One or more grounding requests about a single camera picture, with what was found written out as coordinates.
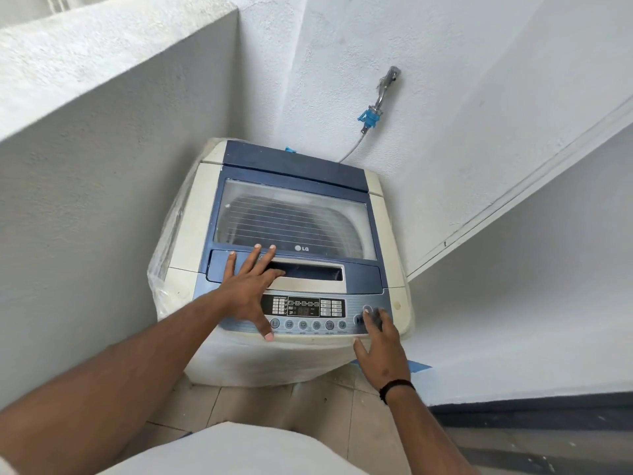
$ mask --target black bracelet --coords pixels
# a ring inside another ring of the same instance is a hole
[[[384,387],[382,387],[380,391],[378,392],[380,395],[380,399],[383,400],[383,402],[385,402],[385,405],[387,405],[387,400],[386,400],[387,392],[391,390],[393,387],[398,386],[398,385],[407,385],[415,390],[413,383],[409,382],[408,380],[402,380],[402,379],[392,380],[391,382],[384,385]]]

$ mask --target forearm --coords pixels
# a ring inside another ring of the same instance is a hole
[[[386,400],[413,475],[476,474],[415,390],[393,387]]]
[[[159,406],[221,309],[221,300],[191,303],[13,403],[0,412],[0,455],[20,475],[99,471]]]

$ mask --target person's left arm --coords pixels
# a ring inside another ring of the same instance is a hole
[[[102,470],[161,404],[222,318],[250,320],[272,340],[260,301],[284,273],[266,270],[274,246],[257,261],[260,250],[257,245],[237,275],[231,253],[217,290],[5,408],[0,457],[20,475]]]

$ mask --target clear plastic wrap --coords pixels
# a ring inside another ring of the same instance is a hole
[[[154,250],[147,280],[152,290],[158,320],[178,310],[187,300],[173,286],[167,289],[165,277],[180,220],[186,206],[197,167],[213,148],[226,139],[211,139],[195,159],[165,218]],[[217,327],[202,343],[185,372],[194,383],[215,386],[267,386],[307,381],[334,370],[353,359],[352,340],[321,337],[318,343],[283,341],[229,332]]]

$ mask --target transparent lid window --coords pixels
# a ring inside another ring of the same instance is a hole
[[[364,203],[237,180],[224,185],[213,240],[376,260]]]

